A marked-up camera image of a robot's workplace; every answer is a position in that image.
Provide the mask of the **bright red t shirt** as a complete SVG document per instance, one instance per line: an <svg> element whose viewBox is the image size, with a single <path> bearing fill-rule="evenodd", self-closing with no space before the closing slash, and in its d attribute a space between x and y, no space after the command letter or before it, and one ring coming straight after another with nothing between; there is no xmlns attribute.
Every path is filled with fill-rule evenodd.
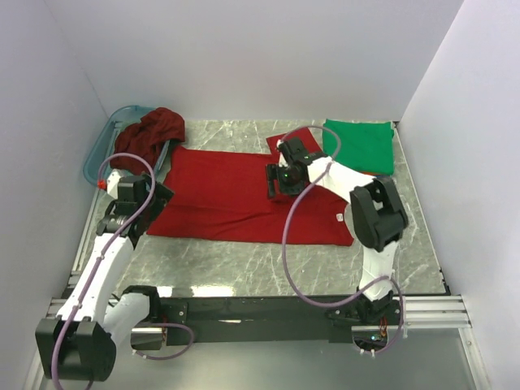
<svg viewBox="0 0 520 390"><path fill-rule="evenodd" d="M163 183L174 192L148 228L150 236L279 244L294 200L267 198L265 168L277 163L279 136L266 142L268 154L174 148ZM347 203L325 188L312 189L292 217L292 245L350 246L343 220Z"/></svg>

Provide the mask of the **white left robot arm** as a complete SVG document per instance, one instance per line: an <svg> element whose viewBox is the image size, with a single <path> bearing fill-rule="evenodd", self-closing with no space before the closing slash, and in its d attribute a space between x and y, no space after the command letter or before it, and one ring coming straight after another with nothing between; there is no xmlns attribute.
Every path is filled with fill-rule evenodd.
<svg viewBox="0 0 520 390"><path fill-rule="evenodd" d="M110 174L106 189L113 200L97 226L90 259L57 314L37 325L41 364L53 381L106 380L133 327L151 327L163 315L154 287L131 287L114 307L109 300L140 237L174 193L147 174L123 177L118 171Z"/></svg>

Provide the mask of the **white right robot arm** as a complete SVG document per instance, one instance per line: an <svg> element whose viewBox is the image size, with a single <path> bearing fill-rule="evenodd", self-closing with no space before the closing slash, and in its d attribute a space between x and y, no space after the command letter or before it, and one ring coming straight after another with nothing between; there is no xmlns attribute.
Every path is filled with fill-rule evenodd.
<svg viewBox="0 0 520 390"><path fill-rule="evenodd" d="M284 223L282 243L288 243L293 216L312 189L324 188L347 201L355 236L362 245L362 277L356 293L326 303L324 308L337 309L353 303L361 321L377 323L397 290L392 277L394 257L409 225L395 182L387 176L362 174L323 152L311 153L297 137L283 137L277 149L279 162L266 167L268 195L282 193L295 198Z"/></svg>

